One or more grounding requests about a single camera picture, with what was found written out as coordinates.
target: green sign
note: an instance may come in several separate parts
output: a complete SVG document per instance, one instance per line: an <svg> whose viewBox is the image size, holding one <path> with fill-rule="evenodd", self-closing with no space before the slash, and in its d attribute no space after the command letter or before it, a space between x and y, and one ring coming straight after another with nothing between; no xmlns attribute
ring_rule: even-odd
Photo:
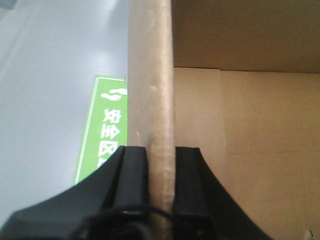
<svg viewBox="0 0 320 240"><path fill-rule="evenodd" d="M128 91L123 78L95 78L74 184L99 168L127 145Z"/></svg>

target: black cable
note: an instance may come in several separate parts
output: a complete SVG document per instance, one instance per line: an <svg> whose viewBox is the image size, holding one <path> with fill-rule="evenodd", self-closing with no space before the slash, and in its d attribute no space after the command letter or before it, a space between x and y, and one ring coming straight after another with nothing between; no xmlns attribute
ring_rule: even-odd
<svg viewBox="0 0 320 240"><path fill-rule="evenodd" d="M128 206L122 206L122 207L114 207L109 209L103 209L100 212L98 212L95 215L89 216L84 219L84 221L65 239L65 240L78 240L80 235L85 231L89 230L92 226L95 224L99 224L105 220L110 220L112 218L118 217L119 214L124 212L130 212L130 211L147 211L152 212L155 214L158 214L160 216L163 216L164 218L170 220L174 223L174 226L178 228L181 232L185 233L186 226L181 221L179 221L177 218L175 218L173 215L163 211L160 208L150 206L150 205L128 205ZM141 233L141 236L144 236L143 234L147 234L145 228L141 228L141 225L129 225L129 227L134 227L136 230L138 230Z"/></svg>
<svg viewBox="0 0 320 240"><path fill-rule="evenodd" d="M128 236L128 233L130 233L129 230L134 230L134 232L138 233L143 240L155 239L153 233L146 224L141 222L128 222L124 226L113 231L110 240L128 239L128 237L125 238L125 236Z"/></svg>

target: brown cardboard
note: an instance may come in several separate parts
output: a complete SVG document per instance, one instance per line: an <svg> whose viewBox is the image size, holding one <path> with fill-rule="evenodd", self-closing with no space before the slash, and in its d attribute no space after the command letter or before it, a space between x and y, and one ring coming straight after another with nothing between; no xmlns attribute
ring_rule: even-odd
<svg viewBox="0 0 320 240"><path fill-rule="evenodd" d="M320 74L175 68L174 84L175 144L272 238L320 233Z"/></svg>
<svg viewBox="0 0 320 240"><path fill-rule="evenodd" d="M318 0L172 0L174 66L320 73Z"/></svg>
<svg viewBox="0 0 320 240"><path fill-rule="evenodd" d="M170 0L130 12L128 144L147 149L151 204L171 210L175 145L200 147L272 238L320 236L319 1L172 0L173 31Z"/></svg>
<svg viewBox="0 0 320 240"><path fill-rule="evenodd" d="M172 209L175 188L173 54L169 0L135 0L128 30L128 145L146 148L150 203ZM154 225L168 238L163 217Z"/></svg>

